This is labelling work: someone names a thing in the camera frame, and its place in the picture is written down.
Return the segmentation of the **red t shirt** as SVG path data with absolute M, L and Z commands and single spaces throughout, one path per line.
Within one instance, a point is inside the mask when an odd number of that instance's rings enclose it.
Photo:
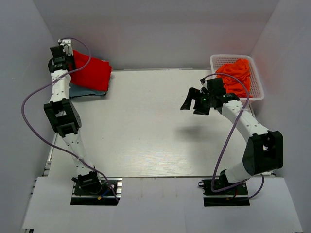
M 70 75 L 71 83 L 95 91 L 107 91 L 111 73 L 109 62 L 92 57 L 84 69 Z

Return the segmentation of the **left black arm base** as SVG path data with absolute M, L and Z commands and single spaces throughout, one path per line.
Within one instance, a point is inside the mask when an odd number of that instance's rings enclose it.
M 97 191 L 89 192 L 82 189 L 77 183 L 74 183 L 71 206 L 117 206 L 121 199 L 122 178 L 109 179 L 111 187 L 113 188 L 117 199 L 109 187 L 105 179 L 101 180 L 102 184 Z

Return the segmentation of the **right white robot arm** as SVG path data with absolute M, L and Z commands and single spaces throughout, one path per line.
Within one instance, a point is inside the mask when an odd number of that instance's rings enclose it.
M 201 89 L 189 89 L 180 109 L 189 110 L 194 104 L 195 114 L 207 116 L 213 108 L 227 118 L 246 141 L 242 161 L 220 173 L 216 192 L 232 193 L 238 184 L 255 175 L 282 168 L 284 139 L 281 132 L 271 131 L 260 124 L 246 111 L 245 103 L 236 94 L 226 91 L 221 78 L 203 83 Z

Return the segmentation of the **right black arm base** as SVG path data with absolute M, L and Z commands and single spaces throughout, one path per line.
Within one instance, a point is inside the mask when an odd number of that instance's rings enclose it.
M 211 179 L 199 181 L 198 186 L 203 190 L 203 201 L 205 207 L 233 207 L 250 205 L 246 184 L 242 184 L 222 192 L 212 192 Z

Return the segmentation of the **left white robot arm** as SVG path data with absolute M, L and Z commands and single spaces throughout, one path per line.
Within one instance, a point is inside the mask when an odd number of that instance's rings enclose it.
M 81 119 L 69 97 L 71 76 L 67 72 L 74 68 L 73 55 L 68 55 L 63 46 L 51 47 L 50 50 L 52 59 L 48 68 L 53 87 L 51 98 L 44 105 L 44 112 L 52 129 L 64 140 L 67 151 L 73 156 L 77 175 L 72 180 L 82 190 L 97 194 L 102 190 L 103 182 L 87 158 L 79 132 Z

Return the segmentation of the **folded light blue t shirt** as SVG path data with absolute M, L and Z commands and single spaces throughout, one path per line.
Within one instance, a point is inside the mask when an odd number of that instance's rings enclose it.
M 78 97 L 84 97 L 84 96 L 104 96 L 106 95 L 106 91 L 98 91 L 93 90 L 85 87 L 81 87 L 78 85 L 70 84 L 69 89 L 69 97 L 71 99 L 78 98 Z

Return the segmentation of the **orange t shirt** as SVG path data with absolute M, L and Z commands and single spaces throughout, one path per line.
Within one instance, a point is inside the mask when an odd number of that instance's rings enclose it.
M 222 65 L 216 73 L 225 73 L 230 76 L 235 77 L 238 79 L 247 89 L 249 93 L 249 97 L 252 98 L 253 96 L 250 94 L 250 67 L 249 61 L 246 59 L 238 59 L 234 63 L 227 63 Z M 236 81 L 235 79 L 228 77 L 226 75 L 217 75 L 217 78 L 222 78 L 224 83 L 224 88 L 226 89 L 227 93 L 234 93 L 239 98 L 246 98 L 247 94 L 243 86 Z

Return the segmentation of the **white plastic basket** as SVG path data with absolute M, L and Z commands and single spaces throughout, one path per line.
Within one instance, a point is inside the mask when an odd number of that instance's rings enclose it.
M 264 99 L 264 91 L 260 81 L 260 76 L 257 71 L 254 60 L 247 55 L 234 55 L 234 54 L 216 54 L 210 56 L 211 72 L 215 73 L 218 68 L 224 64 L 234 63 L 238 59 L 246 59 L 249 62 L 250 68 L 250 95 L 249 104 L 257 100 Z

